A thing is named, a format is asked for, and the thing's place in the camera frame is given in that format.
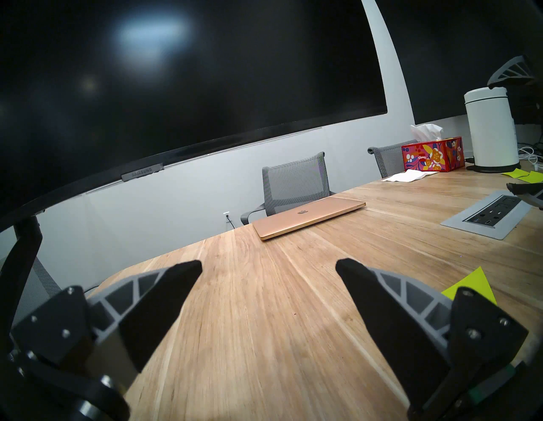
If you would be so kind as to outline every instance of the green sticky note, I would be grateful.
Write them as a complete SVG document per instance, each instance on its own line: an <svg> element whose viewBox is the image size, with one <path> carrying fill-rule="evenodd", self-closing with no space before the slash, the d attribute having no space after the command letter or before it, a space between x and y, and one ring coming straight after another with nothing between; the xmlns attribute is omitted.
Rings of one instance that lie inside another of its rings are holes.
<svg viewBox="0 0 543 421"><path fill-rule="evenodd" d="M451 300L454 300L454 296L456 295L456 290L460 286L467 286L468 288L471 288L472 290L481 294L487 300L492 301L494 304L496 304L496 298L494 298L494 294L492 293L492 290L490 289L490 285L488 284L487 277L484 275L484 272L481 266L479 266L477 269L475 269L473 272L471 272L468 276L466 276L461 281L458 281L456 284L454 284L450 288L447 288L445 291L442 292L442 294L446 297L449 297Z"/></svg>
<svg viewBox="0 0 543 421"><path fill-rule="evenodd" d="M541 183L543 182L543 174L536 171L531 171L529 175L525 177L519 177L519 180L527 181L528 183Z"/></svg>
<svg viewBox="0 0 543 421"><path fill-rule="evenodd" d="M513 178L518 178L518 177L524 177L526 175L529 175L529 172L524 171L522 169L515 168L515 171L511 171L511 172L508 172L508 173L502 173L502 174L503 175L508 175L510 177L513 177Z"/></svg>

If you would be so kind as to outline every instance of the chair armrest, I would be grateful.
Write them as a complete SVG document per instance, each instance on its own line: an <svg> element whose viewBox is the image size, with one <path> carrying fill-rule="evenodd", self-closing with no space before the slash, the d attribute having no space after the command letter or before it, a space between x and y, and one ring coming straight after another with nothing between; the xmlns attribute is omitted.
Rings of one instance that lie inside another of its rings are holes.
<svg viewBox="0 0 543 421"><path fill-rule="evenodd" d="M261 204L259 207L257 207L255 210L252 210L250 212L246 212L244 213L243 215L241 215L241 223L243 225L247 225L249 223L249 215L253 212L257 212L259 210L264 210L266 209L266 206L264 204Z"/></svg>

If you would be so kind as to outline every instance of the wooden tabletop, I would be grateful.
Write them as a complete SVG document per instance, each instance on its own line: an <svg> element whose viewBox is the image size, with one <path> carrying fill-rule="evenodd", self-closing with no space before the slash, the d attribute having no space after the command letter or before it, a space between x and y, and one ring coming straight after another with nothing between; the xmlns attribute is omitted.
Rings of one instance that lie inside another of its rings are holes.
<svg viewBox="0 0 543 421"><path fill-rule="evenodd" d="M266 243L249 224L108 278L102 287L193 259L204 269L125 395L131 419L406 419L408 400L335 271L344 257L438 291L482 266L498 305L530 330L526 357L543 330L543 211L502 241L439 225L511 180L462 168L375 181L338 194L367 203L352 213Z"/></svg>

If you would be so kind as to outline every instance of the laptop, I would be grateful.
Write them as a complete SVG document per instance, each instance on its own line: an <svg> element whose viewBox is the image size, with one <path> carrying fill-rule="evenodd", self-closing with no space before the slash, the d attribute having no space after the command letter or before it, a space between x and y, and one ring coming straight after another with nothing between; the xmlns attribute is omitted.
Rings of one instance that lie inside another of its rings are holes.
<svg viewBox="0 0 543 421"><path fill-rule="evenodd" d="M262 241L366 206L366 202L328 196L252 223Z"/></svg>

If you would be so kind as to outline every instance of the black tv screen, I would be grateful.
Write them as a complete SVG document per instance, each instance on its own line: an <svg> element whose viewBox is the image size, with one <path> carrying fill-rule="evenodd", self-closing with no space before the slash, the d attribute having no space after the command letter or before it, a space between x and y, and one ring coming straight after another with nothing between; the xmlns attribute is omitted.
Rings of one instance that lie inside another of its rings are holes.
<svg viewBox="0 0 543 421"><path fill-rule="evenodd" d="M524 52L513 34L493 20L501 11L494 1L376 3L400 61L416 124L466 114L464 94L485 87L494 72ZM532 123L515 115L523 90L507 90L517 124Z"/></svg>
<svg viewBox="0 0 543 421"><path fill-rule="evenodd" d="M387 112L361 0L19 0L0 20L0 230L142 167Z"/></svg>

